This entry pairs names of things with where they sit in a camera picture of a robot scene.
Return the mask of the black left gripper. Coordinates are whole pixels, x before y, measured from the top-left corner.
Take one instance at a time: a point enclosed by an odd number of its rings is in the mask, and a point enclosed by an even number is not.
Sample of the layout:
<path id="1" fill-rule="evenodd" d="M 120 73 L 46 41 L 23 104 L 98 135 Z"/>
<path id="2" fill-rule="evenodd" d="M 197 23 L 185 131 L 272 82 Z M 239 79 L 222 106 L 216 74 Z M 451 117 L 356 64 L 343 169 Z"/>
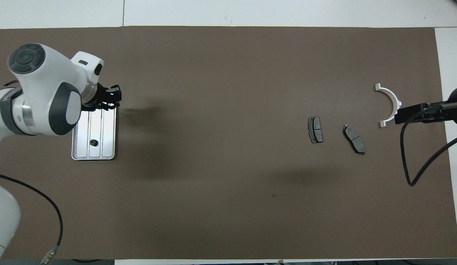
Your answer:
<path id="1" fill-rule="evenodd" d="M 114 110 L 119 107 L 119 101 L 122 99 L 119 85 L 113 85 L 109 88 L 97 83 L 96 91 L 92 98 L 81 105 L 81 111 L 94 112 L 96 110 Z"/>

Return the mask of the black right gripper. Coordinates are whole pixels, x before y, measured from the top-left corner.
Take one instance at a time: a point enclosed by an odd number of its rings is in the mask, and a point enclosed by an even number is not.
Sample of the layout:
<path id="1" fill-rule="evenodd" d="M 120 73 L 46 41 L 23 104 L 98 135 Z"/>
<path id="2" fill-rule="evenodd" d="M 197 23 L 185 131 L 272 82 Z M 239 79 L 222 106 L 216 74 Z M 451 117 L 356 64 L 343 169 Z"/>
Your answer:
<path id="1" fill-rule="evenodd" d="M 446 101 L 431 103 L 430 107 L 439 106 L 438 110 L 430 113 L 430 119 L 427 123 L 453 121 L 457 124 L 457 88 L 451 92 Z M 419 103 L 409 107 L 398 109 L 394 116 L 395 124 L 405 124 L 406 122 L 415 123 L 427 120 L 427 114 L 421 113 L 428 108 L 427 103 Z"/>

